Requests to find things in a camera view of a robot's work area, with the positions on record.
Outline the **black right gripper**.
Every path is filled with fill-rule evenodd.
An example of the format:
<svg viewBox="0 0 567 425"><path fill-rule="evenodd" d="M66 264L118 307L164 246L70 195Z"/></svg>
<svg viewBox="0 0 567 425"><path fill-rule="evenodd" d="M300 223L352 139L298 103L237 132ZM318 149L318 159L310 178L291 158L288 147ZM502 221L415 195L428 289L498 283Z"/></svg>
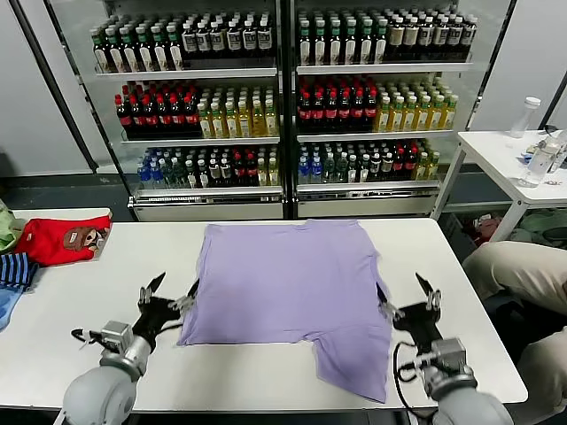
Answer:
<svg viewBox="0 0 567 425"><path fill-rule="evenodd" d="M441 316L441 292L433 289L419 273L416 273L416 279L427 297L426 302L398 309L388 300L379 283L376 284L377 298L383 314L393 320L393 327L408 332L418 352L430 352L431 344L442 338L437 328Z"/></svg>

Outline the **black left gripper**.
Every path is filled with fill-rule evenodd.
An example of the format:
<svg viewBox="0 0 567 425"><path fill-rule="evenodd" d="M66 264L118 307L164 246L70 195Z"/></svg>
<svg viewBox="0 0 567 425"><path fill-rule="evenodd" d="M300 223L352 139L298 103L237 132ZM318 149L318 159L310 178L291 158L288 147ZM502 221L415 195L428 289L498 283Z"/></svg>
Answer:
<svg viewBox="0 0 567 425"><path fill-rule="evenodd" d="M159 274L140 289L137 303L140 317L133 326L133 335L140 336L152 351L156 348L156 337L162 332L164 324L179 320L180 313L187 313L193 307L198 292L199 279L191 285L185 296L175 301L154 297L165 276L165 272Z"/></svg>

